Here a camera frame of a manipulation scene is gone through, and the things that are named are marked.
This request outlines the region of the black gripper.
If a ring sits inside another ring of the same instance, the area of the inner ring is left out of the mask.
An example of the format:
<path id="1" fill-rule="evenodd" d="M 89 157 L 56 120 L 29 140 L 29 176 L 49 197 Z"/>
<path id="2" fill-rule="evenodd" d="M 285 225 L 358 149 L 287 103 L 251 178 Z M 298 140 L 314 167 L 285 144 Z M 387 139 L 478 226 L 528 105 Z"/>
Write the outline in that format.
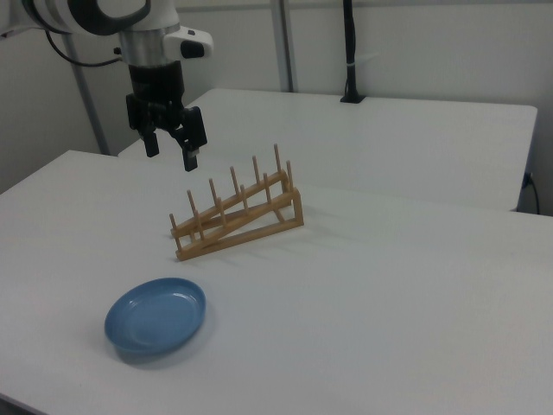
<path id="1" fill-rule="evenodd" d="M 126 96 L 130 128 L 138 131 L 147 157 L 159 154 L 156 130 L 181 146 L 184 169 L 198 168 L 199 148 L 207 144 L 200 108 L 182 104 L 184 84 L 179 61 L 158 67 L 130 66 L 133 93 Z"/>

